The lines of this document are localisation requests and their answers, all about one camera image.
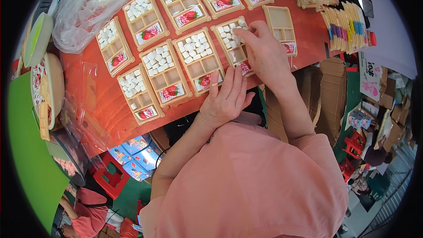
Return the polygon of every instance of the left hand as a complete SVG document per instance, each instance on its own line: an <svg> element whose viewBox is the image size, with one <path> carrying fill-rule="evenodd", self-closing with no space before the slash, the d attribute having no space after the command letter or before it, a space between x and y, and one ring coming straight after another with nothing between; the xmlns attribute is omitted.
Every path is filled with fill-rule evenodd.
<svg viewBox="0 0 423 238"><path fill-rule="evenodd" d="M242 68L229 67L219 91L219 72L210 77L210 94L200 108L199 117L204 125L217 129L236 119L241 111L251 104L255 93L247 92L247 78L242 75Z"/></svg>

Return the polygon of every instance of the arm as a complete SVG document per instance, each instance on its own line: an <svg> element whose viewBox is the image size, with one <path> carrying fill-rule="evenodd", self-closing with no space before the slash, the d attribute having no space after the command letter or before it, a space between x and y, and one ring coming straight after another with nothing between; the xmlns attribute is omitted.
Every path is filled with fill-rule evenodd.
<svg viewBox="0 0 423 238"><path fill-rule="evenodd" d="M214 131L223 124L235 119L254 97L254 92L246 94L247 78L242 76L241 67L229 67L222 88L217 86L219 72L210 79L210 93L200 108L187 132L168 151L160 162L151 184L151 200L166 195L173 179L183 166L207 143Z"/></svg>
<svg viewBox="0 0 423 238"><path fill-rule="evenodd" d="M315 132L291 73L285 47L270 34L267 24L261 20L252 22L248 30L234 29L234 34L245 40L248 61L278 99L286 136L290 144L298 146L302 139Z"/></svg>
<svg viewBox="0 0 423 238"><path fill-rule="evenodd" d="M69 201L67 201L66 198L62 197L60 199L59 204L66 211L66 213L68 214L69 218L71 218L71 219L77 219L78 218L78 214L75 212L74 207L72 206L71 203L69 203Z"/></svg>

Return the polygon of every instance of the right hand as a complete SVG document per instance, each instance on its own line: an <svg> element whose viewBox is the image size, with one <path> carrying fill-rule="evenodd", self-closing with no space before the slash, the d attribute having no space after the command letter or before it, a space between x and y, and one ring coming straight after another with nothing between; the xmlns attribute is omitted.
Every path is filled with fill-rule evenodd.
<svg viewBox="0 0 423 238"><path fill-rule="evenodd" d="M248 30L234 29L234 34L245 40L251 68L273 93L292 85L297 87L286 48L270 33L266 22L253 21Z"/></svg>

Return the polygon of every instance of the hair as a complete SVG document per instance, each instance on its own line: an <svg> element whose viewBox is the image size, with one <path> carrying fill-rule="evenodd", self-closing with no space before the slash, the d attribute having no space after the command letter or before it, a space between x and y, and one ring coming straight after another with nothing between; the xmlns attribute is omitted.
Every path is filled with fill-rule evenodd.
<svg viewBox="0 0 423 238"><path fill-rule="evenodd" d="M388 154L385 157L385 163L390 164L392 162L392 159L393 159L393 153L388 152Z"/></svg>

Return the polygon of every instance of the green bowl lid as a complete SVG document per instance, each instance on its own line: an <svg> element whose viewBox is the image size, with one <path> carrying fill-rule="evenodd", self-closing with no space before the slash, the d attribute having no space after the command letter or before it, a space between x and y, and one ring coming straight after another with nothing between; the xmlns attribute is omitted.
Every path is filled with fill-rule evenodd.
<svg viewBox="0 0 423 238"><path fill-rule="evenodd" d="M31 67L38 64L44 57L53 31L53 18L41 13L31 29L27 39L24 54L24 66Z"/></svg>

